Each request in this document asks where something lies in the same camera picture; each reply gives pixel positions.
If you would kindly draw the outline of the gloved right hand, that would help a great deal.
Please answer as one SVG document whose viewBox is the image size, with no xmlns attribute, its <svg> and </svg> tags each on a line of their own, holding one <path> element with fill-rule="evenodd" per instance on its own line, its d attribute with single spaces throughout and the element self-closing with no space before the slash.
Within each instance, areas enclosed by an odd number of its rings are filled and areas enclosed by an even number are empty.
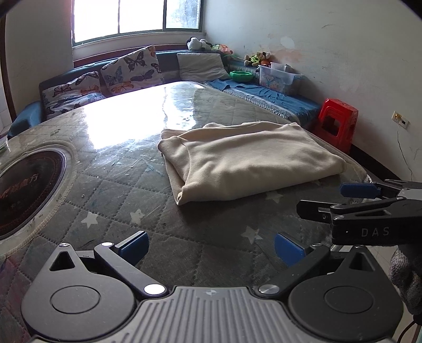
<svg viewBox="0 0 422 343">
<path fill-rule="evenodd" d="M 398 246 L 391 257 L 389 278 L 409 312 L 421 316 L 421 245 Z"/>
</svg>

